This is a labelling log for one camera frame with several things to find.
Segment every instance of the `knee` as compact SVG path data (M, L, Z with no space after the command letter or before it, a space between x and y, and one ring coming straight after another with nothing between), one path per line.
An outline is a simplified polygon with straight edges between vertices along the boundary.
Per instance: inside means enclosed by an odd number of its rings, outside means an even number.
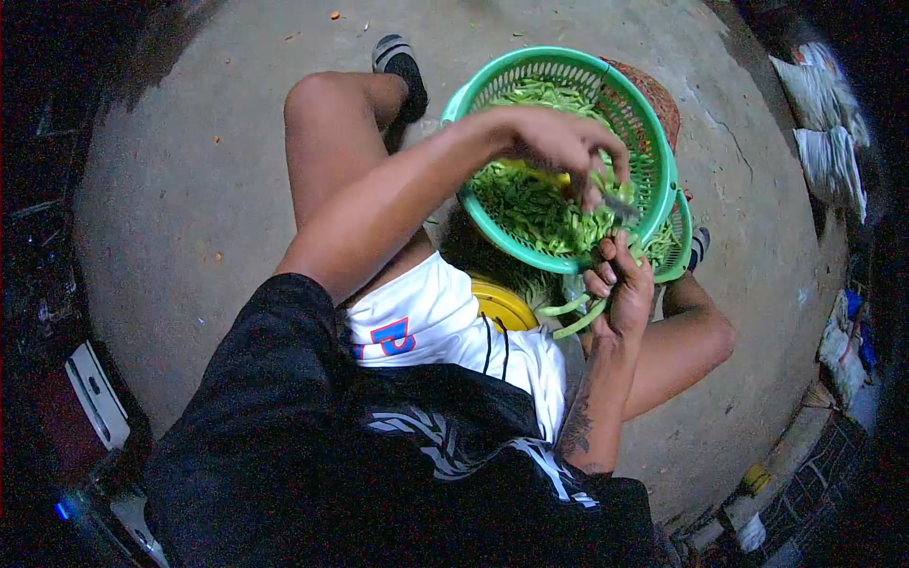
M717 355L725 361L732 356L738 341L738 332L725 315L720 312L710 315L711 338Z
M285 123L319 108L320 101L330 100L337 89L339 75L335 71L312 73L296 82L285 99Z

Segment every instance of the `basket rim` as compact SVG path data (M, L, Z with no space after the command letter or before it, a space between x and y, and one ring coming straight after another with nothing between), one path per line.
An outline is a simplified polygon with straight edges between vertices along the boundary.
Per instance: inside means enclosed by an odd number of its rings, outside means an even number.
M654 140L654 150L659 153L660 179L665 180L666 183L666 192L662 198L651 202L655 222L651 222L650 226L645 227L643 233L638 233L642 241L649 239L669 214L675 201L677 173L675 171L674 156L672 150L669 148L669 142L666 140L665 132L660 124L659 118L657 118L656 112L653 107L650 106L650 103L647 102L644 95L641 94L637 87L635 87L627 77L599 57L575 49L555 45L524 47L500 55L481 67L467 83L455 91L442 112L442 124L444 125L446 121L458 120L468 115L474 99L486 88L487 83L491 79L501 74L503 67L510 68L528 60L544 56L558 56L573 59L579 63L584 63L601 70L604 78L608 76L613 88L619 87L624 90L624 94L634 99L637 105L644 110L644 118L649 122L655 132L656 139ZM483 231L496 246L502 248L506 253L522 262L559 274L578 274L588 267L581 259L574 257L560 258L549 254L538 253L536 250L518 243L489 216L473 192L466 188L466 184L462 186L461 191L458 192L458 200L461 202L466 212L474 219L474 222L480 230Z
M688 198L684 196L684 191L680 189L675 192L673 203L678 204L678 214L682 217L682 238L679 239L682 243L682 252L675 259L672 268L654 276L654 284L665 284L678 279L688 269L688 263L691 261L691 241L694 236L694 228L692 227L691 210L688 208Z

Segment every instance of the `crack in floor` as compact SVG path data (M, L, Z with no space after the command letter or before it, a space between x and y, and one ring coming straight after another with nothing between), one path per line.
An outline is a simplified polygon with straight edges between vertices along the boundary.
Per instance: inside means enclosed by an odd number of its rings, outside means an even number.
M742 152L742 146L738 143L738 138L735 137L735 133L729 128L729 125L727 125L725 122L716 120L713 113L711 113L710 110L708 110L706 106L704 107L704 111L707 113L708 116L710 116L710 120L714 121L718 125L723 125L723 128L726 129L726 132L728 132L729 135L733 137L733 142L735 142L735 149L739 151L739 155L742 156L742 161L744 162L745 165L748 166L748 171L751 172L751 181L748 182L748 184L749 185L754 184L754 168L751 166L751 163L748 162L748 158L744 157L744 152Z

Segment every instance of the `foot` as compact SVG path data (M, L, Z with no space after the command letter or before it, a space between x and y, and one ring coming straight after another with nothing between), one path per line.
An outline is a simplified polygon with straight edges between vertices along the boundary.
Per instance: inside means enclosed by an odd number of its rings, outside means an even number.
M398 117L410 124L426 113L429 95L423 86L423 77L416 66L414 50L398 34L386 35L373 49L373 73L398 75L407 84L407 98L401 104Z
M691 236L691 260L688 261L688 272L694 272L707 255L707 249L710 248L710 231L707 227L700 226L694 229Z

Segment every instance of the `hand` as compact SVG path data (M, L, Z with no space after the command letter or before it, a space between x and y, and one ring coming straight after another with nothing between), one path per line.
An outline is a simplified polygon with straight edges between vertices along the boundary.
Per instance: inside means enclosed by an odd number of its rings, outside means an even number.
M591 323L594 337L640 342L650 318L654 299L654 269L641 257L641 265L628 252L628 233L610 229L615 235L600 241L604 262L584 272L587 291L600 297L612 296L609 317Z
M590 179L591 171L603 167L600 149L612 156L616 179L630 180L628 149L595 120L532 106L504 106L490 112L500 114L514 128L509 155L551 172L568 172L569 197L580 198L584 211L593 211L603 202L600 189Z

